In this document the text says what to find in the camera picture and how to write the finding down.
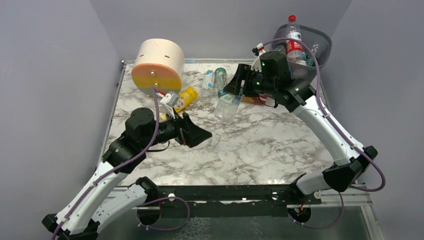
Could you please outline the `clear bottle red label front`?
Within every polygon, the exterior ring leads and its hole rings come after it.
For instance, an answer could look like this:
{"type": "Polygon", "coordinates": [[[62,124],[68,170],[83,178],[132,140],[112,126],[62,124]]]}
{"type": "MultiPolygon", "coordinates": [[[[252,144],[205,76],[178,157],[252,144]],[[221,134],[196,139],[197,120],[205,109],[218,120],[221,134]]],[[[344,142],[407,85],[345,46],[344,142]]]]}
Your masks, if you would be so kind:
{"type": "MultiPolygon", "coordinates": [[[[286,37],[295,40],[302,40],[302,34],[300,33],[300,25],[297,23],[295,15],[288,17],[288,24],[286,27],[286,37]]],[[[286,41],[286,55],[288,59],[298,65],[306,66],[306,54],[303,50],[303,46],[292,40],[286,41]]],[[[292,68],[292,76],[297,78],[304,78],[307,74],[307,70],[301,67],[294,66],[292,68]]]]}

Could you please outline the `clear bottle dark green label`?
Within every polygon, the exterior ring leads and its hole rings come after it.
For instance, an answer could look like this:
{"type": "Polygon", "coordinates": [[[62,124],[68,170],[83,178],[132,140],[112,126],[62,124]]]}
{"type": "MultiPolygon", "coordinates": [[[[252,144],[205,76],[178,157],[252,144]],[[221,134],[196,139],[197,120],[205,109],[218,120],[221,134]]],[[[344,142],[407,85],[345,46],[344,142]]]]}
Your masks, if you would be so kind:
{"type": "Polygon", "coordinates": [[[313,43],[309,48],[311,50],[311,53],[306,56],[306,64],[308,67],[314,67],[315,62],[313,60],[313,57],[317,57],[317,54],[320,50],[320,45],[318,43],[313,43]]]}

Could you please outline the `clear bottle small label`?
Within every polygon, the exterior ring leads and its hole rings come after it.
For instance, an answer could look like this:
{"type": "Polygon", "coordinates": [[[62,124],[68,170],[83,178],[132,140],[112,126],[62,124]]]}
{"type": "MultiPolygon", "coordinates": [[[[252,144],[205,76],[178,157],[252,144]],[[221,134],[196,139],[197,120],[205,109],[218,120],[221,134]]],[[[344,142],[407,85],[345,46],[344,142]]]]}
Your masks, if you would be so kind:
{"type": "Polygon", "coordinates": [[[215,108],[214,116],[222,122],[232,122],[238,111],[242,96],[242,94],[233,95],[223,91],[215,108]]]}

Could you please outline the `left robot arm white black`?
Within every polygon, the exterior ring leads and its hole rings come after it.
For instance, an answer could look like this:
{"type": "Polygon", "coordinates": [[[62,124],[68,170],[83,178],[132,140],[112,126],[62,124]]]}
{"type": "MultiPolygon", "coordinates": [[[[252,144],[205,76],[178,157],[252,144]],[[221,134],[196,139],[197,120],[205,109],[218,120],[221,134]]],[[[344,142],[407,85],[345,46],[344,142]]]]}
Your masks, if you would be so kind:
{"type": "Polygon", "coordinates": [[[174,139],[193,148],[212,137],[195,125],[188,114],[164,122],[155,120],[151,109],[135,109],[125,121],[125,131],[113,141],[94,174],[78,195],[60,212],[47,214],[43,226],[60,240],[95,240],[99,233],[123,213],[158,198],[158,187],[140,177],[121,195],[104,202],[109,193],[145,158],[156,144],[174,139]]]}

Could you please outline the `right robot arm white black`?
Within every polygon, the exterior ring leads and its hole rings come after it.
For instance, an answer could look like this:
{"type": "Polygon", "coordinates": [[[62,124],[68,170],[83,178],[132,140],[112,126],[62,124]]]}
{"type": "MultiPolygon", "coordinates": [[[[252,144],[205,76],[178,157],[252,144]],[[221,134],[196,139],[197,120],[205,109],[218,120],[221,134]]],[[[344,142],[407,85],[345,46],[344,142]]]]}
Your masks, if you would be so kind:
{"type": "Polygon", "coordinates": [[[289,185],[293,196],[329,189],[344,192],[378,154],[372,145],[364,146],[331,119],[316,90],[304,79],[292,79],[286,56],[277,51],[261,54],[253,65],[239,64],[223,90],[246,97],[270,96],[301,119],[330,153],[333,164],[329,168],[303,174],[289,185]]]}

